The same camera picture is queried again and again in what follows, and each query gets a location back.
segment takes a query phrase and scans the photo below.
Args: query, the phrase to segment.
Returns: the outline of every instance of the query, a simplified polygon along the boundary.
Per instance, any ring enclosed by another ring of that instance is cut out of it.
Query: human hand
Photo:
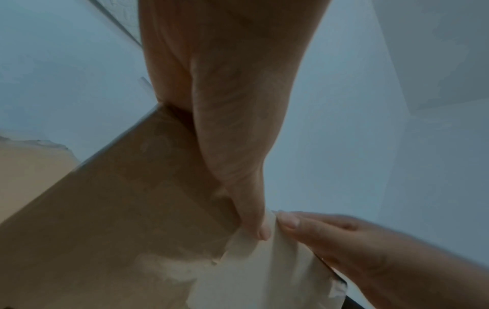
[[[258,239],[263,163],[298,66],[329,0],[140,0],[158,101],[193,113],[203,158]]]
[[[277,219],[377,309],[489,308],[489,272],[448,252],[348,216],[279,212]]]

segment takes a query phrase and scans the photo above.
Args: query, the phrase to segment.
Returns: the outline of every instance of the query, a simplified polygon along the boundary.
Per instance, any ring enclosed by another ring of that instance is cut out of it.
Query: ceiling
[[[372,0],[411,112],[489,97],[488,0]]]

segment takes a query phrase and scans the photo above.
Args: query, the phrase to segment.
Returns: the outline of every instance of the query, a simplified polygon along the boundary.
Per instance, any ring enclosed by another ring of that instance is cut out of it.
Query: brown cardboard box
[[[239,229],[167,108],[0,226],[0,308],[338,309],[345,288],[279,230]]]

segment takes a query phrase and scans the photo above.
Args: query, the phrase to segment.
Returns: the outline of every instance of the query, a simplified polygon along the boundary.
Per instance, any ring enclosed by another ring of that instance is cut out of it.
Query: textured white panel
[[[124,28],[141,42],[138,21],[138,0],[97,0]]]

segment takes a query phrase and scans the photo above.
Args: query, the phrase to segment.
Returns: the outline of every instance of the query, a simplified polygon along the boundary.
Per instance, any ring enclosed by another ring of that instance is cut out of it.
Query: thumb
[[[355,231],[287,212],[277,213],[277,221],[289,237],[321,252],[327,252],[336,260],[353,262],[366,254],[364,244]]]
[[[243,228],[258,239],[268,240],[271,229],[265,220],[263,169],[223,185],[233,200]]]

